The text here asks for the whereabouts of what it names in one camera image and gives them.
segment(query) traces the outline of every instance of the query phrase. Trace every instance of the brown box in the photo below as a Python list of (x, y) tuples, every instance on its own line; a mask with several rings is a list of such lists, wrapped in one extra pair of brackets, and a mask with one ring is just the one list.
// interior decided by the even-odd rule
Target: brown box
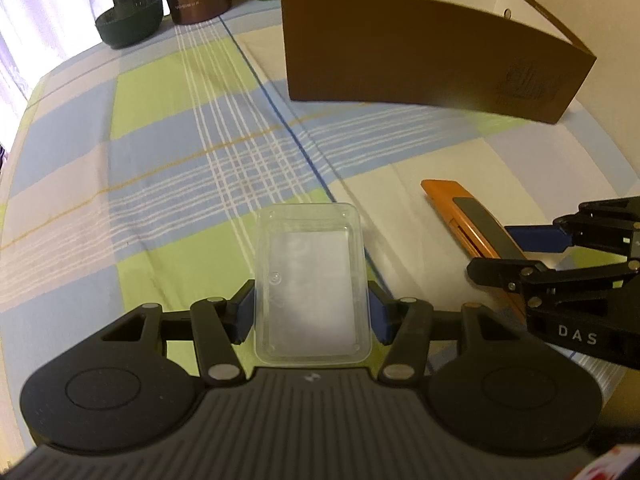
[(289, 95), (555, 123), (595, 56), (534, 0), (282, 0)]

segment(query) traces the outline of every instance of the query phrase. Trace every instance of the yellow stripe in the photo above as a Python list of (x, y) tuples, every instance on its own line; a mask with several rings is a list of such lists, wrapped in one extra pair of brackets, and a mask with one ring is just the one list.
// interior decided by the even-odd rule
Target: yellow stripe
[[(358, 104), (353, 105), (351, 107), (340, 107), (340, 109), (338, 111), (351, 110), (353, 108), (366, 107), (366, 106), (369, 106), (369, 104), (367, 104), (367, 103), (358, 103)], [(287, 125), (288, 126), (294, 126), (296, 124), (303, 123), (304, 121), (309, 121), (309, 120), (312, 120), (312, 119), (322, 118), (322, 117), (325, 117), (325, 116), (328, 116), (328, 115), (332, 115), (335, 111), (336, 111), (335, 109), (332, 109), (332, 110), (327, 110), (325, 112), (319, 112), (317, 114), (304, 116), (302, 118), (293, 120), (290, 123), (287, 123)], [(62, 213), (59, 213), (59, 214), (53, 216), (52, 218), (48, 219), (46, 222), (34, 227), (33, 229), (29, 229), (28, 231), (25, 231), (20, 236), (14, 238), (13, 240), (8, 242), (4, 246), (1, 246), (0, 247), (0, 251), (4, 251), (6, 248), (11, 247), (12, 245), (14, 245), (16, 242), (19, 242), (20, 240), (23, 240), (27, 236), (33, 234), (34, 232), (38, 231), (39, 229), (42, 229), (43, 227), (46, 227), (47, 225), (55, 222), (56, 220), (62, 218), (63, 216), (68, 215), (69, 213), (73, 213), (74, 211), (77, 211), (80, 208), (83, 208), (84, 206), (88, 205), (97, 196), (100, 196), (100, 195), (102, 195), (104, 193), (108, 193), (110, 191), (116, 191), (116, 190), (122, 189), (124, 187), (130, 186), (131, 184), (134, 184), (134, 183), (138, 182), (139, 180), (142, 180), (142, 179), (147, 178), (149, 176), (155, 175), (156, 173), (159, 173), (160, 171), (164, 171), (164, 170), (167, 170), (168, 168), (173, 168), (175, 166), (179, 166), (180, 164), (183, 164), (183, 163), (187, 162), (188, 160), (193, 160), (194, 158), (199, 158), (200, 156), (206, 155), (207, 153), (210, 153), (210, 152), (214, 152), (215, 150), (221, 150), (222, 148), (226, 148), (227, 146), (233, 146), (234, 144), (239, 144), (241, 142), (245, 142), (246, 140), (255, 139), (257, 137), (263, 137), (263, 136), (265, 136), (267, 134), (270, 134), (271, 132), (274, 132), (275, 130), (281, 130), (283, 128), (284, 128), (284, 126), (282, 124), (278, 124), (276, 126), (271, 126), (270, 128), (267, 128), (265, 130), (261, 130), (260, 132), (256, 132), (254, 134), (249, 134), (246, 137), (241, 137), (239, 139), (232, 140), (231, 142), (220, 142), (219, 144), (215, 144), (215, 145), (213, 145), (213, 146), (211, 146), (209, 148), (199, 150), (198, 152), (192, 153), (191, 155), (188, 155), (188, 156), (186, 156), (184, 158), (181, 158), (179, 160), (176, 160), (174, 162), (169, 162), (169, 163), (165, 164), (164, 166), (159, 166), (158, 168), (155, 168), (154, 170), (148, 171), (147, 173), (144, 173), (144, 174), (142, 174), (140, 176), (136, 176), (134, 178), (126, 180), (126, 181), (124, 181), (124, 182), (122, 182), (120, 184), (117, 184), (116, 186), (111, 186), (111, 187), (106, 187), (104, 189), (101, 189), (101, 190), (97, 191), (95, 194), (93, 194), (90, 198), (85, 200), (84, 202), (81, 202), (81, 203), (73, 206), (72, 208), (67, 209), (66, 211), (63, 211)]]

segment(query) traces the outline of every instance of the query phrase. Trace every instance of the transparent box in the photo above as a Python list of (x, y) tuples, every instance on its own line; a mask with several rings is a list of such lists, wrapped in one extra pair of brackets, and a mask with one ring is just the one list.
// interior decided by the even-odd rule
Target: transparent box
[(255, 353), (268, 365), (354, 364), (371, 351), (360, 216), (342, 203), (261, 209)]

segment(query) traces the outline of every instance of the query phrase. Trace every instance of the curtain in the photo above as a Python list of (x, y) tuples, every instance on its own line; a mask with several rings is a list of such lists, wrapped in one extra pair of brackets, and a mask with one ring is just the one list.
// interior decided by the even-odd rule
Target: curtain
[(99, 41), (89, 0), (0, 0), (0, 144), (7, 151), (38, 80)]

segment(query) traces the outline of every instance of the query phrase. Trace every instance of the wall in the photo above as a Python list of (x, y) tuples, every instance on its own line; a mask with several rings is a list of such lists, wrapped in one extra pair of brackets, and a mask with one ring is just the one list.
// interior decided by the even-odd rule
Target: wall
[(640, 173), (640, 0), (537, 0), (598, 57), (578, 100)]

